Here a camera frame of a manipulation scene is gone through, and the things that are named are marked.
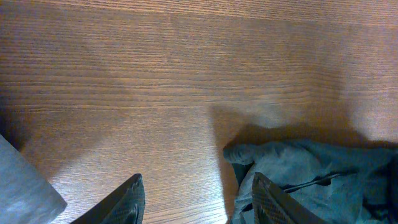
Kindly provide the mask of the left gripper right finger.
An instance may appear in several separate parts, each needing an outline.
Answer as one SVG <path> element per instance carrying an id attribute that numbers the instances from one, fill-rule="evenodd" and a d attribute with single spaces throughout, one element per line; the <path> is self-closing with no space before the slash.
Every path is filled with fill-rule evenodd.
<path id="1" fill-rule="evenodd" d="M 255 224 L 326 224 L 260 172 L 252 182 Z"/>

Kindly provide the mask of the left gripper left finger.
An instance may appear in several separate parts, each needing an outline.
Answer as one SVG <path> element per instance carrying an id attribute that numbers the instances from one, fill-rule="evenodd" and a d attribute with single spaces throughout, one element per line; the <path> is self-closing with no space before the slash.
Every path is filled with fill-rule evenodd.
<path id="1" fill-rule="evenodd" d="M 146 206 L 141 174 L 134 174 L 72 224 L 142 224 Z"/>

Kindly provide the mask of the black Nike t-shirt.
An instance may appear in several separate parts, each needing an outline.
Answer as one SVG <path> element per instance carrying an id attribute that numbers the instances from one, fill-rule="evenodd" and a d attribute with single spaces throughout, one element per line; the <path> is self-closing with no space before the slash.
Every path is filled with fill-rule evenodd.
<path id="1" fill-rule="evenodd" d="M 254 223 L 252 183 L 262 173 L 328 223 L 397 223 L 397 150 L 309 140 L 226 147 L 239 184 L 231 223 Z"/>

